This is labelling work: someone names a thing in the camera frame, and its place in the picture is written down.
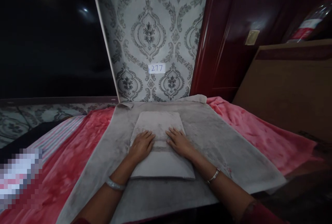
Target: red label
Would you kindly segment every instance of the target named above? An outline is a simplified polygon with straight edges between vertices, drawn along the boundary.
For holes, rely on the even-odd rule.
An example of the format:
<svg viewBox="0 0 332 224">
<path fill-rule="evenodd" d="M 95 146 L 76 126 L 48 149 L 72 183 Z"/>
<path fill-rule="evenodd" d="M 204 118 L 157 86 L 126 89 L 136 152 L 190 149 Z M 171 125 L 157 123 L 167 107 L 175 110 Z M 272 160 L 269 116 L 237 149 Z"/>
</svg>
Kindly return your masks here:
<svg viewBox="0 0 332 224">
<path fill-rule="evenodd" d="M 313 28 L 299 28 L 292 35 L 291 39 L 306 39 L 313 30 Z"/>
</svg>

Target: patterned wall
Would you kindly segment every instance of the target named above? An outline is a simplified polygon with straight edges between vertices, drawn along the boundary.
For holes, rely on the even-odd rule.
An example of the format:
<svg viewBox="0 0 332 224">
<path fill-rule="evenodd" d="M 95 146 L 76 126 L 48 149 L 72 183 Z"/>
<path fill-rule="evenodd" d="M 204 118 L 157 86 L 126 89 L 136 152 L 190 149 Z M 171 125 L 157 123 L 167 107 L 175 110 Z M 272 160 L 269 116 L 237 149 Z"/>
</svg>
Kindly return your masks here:
<svg viewBox="0 0 332 224">
<path fill-rule="evenodd" d="M 206 0 L 98 0 L 121 101 L 189 95 Z M 148 64 L 166 63 L 149 74 Z"/>
<path fill-rule="evenodd" d="M 116 104 L 34 105 L 0 108 L 0 148 L 43 122 L 87 115 L 91 110 L 105 109 Z"/>
</svg>

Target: bracelet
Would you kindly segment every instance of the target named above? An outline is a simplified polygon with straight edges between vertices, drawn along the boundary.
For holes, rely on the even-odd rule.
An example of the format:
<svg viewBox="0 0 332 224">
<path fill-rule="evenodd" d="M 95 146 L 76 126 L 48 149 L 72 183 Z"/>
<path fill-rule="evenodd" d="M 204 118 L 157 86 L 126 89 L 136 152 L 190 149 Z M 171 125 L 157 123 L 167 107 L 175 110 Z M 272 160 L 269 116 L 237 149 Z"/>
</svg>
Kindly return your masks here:
<svg viewBox="0 0 332 224">
<path fill-rule="evenodd" d="M 207 183 L 210 184 L 217 177 L 219 172 L 220 172 L 220 169 L 217 168 L 217 171 L 215 172 L 214 176 L 210 180 L 208 180 Z"/>
<path fill-rule="evenodd" d="M 126 188 L 125 185 L 119 185 L 119 184 L 113 182 L 109 177 L 106 179 L 105 182 L 109 187 L 111 187 L 112 189 L 115 189 L 115 190 L 124 191 L 124 189 Z"/>
</svg>

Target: red sleeve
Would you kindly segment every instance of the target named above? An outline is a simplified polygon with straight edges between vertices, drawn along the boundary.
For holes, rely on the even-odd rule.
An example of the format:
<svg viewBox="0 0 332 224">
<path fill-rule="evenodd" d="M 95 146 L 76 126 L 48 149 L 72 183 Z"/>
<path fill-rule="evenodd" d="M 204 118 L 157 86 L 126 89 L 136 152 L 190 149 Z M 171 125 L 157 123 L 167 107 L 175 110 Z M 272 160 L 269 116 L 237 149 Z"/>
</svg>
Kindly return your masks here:
<svg viewBox="0 0 332 224">
<path fill-rule="evenodd" d="M 285 224 L 286 222 L 275 216 L 270 210 L 263 206 L 262 203 L 254 201 L 243 214 L 241 224 Z"/>
<path fill-rule="evenodd" d="M 72 224 L 91 224 L 91 223 L 88 222 L 86 219 L 79 218 L 79 219 L 75 220 Z"/>
</svg>

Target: striped sheet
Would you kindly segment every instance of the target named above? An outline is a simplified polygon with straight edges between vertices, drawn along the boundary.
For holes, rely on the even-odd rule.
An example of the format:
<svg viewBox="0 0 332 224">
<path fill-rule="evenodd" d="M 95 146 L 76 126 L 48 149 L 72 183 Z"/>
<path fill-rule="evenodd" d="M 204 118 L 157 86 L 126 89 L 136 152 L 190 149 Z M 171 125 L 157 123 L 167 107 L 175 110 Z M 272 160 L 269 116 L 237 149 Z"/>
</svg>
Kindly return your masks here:
<svg viewBox="0 0 332 224">
<path fill-rule="evenodd" d="M 85 116 L 77 116 L 63 121 L 44 136 L 35 141 L 29 148 L 43 149 L 43 164 L 54 151 L 77 129 Z"/>
</svg>

